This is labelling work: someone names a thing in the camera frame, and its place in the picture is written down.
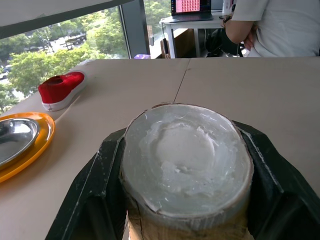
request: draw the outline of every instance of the white shoe sole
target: white shoe sole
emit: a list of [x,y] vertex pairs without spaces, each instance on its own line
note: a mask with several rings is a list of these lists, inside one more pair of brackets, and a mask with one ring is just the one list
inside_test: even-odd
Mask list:
[[76,86],[73,90],[71,90],[71,92],[69,93],[68,96],[66,96],[65,99],[63,99],[62,101],[55,102],[55,103],[42,103],[44,109],[49,112],[54,112],[54,111],[59,111],[61,109],[68,107],[73,102],[74,97],[78,93],[80,93],[86,87],[86,85],[88,83],[88,79],[87,79],[87,76],[85,75],[85,73],[84,72],[81,72],[81,73],[84,75],[83,81],[78,86]]

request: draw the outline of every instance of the white t-shirt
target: white t-shirt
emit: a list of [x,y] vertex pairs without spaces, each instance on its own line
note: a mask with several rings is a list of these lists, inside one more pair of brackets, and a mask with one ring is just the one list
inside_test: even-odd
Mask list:
[[237,0],[233,21],[256,21],[251,57],[318,56],[320,0]]

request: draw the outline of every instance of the stainless steel dish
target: stainless steel dish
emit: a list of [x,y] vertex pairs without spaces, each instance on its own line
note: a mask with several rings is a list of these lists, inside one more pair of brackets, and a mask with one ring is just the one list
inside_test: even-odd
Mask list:
[[0,167],[27,150],[40,132],[31,118],[10,118],[0,121]]

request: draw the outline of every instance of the window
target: window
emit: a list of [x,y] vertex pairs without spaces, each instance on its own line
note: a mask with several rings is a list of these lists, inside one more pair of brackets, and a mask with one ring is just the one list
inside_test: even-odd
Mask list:
[[88,59],[127,59],[117,7],[0,39],[0,114]]
[[144,0],[145,18],[150,43],[151,57],[161,53],[160,41],[163,38],[160,20],[171,16],[170,0]]

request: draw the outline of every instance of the person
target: person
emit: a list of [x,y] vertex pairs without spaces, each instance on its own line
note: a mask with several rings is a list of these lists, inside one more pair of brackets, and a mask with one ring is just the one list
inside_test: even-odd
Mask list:
[[320,0],[237,0],[222,24],[249,57],[319,56]]

